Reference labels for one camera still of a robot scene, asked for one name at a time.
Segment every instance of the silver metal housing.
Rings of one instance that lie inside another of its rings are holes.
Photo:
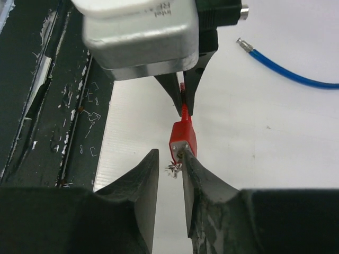
[[[128,16],[85,16],[83,41],[115,80],[189,70],[199,58],[197,7],[169,1]]]

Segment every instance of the red plug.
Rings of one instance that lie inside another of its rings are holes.
[[[180,84],[181,93],[184,98],[185,85]],[[197,139],[193,129],[191,116],[188,113],[188,108],[183,101],[182,117],[180,122],[176,122],[172,128],[169,149],[171,150],[172,159],[175,164],[182,163],[182,152],[185,149],[190,150],[194,156],[197,156]]]

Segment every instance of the blue hose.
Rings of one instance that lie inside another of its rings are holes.
[[[339,84],[338,83],[325,83],[325,82],[319,82],[315,81],[312,79],[308,79],[305,77],[301,77],[289,70],[286,70],[285,68],[281,67],[280,65],[277,65],[275,62],[271,61],[268,59],[266,56],[261,54],[259,51],[253,49],[251,45],[246,43],[243,40],[238,40],[238,43],[242,48],[244,48],[254,59],[257,61],[261,62],[263,65],[266,67],[270,68],[271,70],[277,72],[278,74],[289,78],[295,82],[298,82],[300,84],[314,87],[314,88],[319,88],[319,89],[339,89]]]

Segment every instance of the white paint chip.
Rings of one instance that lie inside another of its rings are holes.
[[[34,142],[33,142],[32,150],[35,149],[35,146],[37,145],[37,143],[38,143],[37,141],[34,141]]]
[[[70,112],[70,120],[73,121],[74,120],[74,116],[75,116],[75,110],[72,110]]]

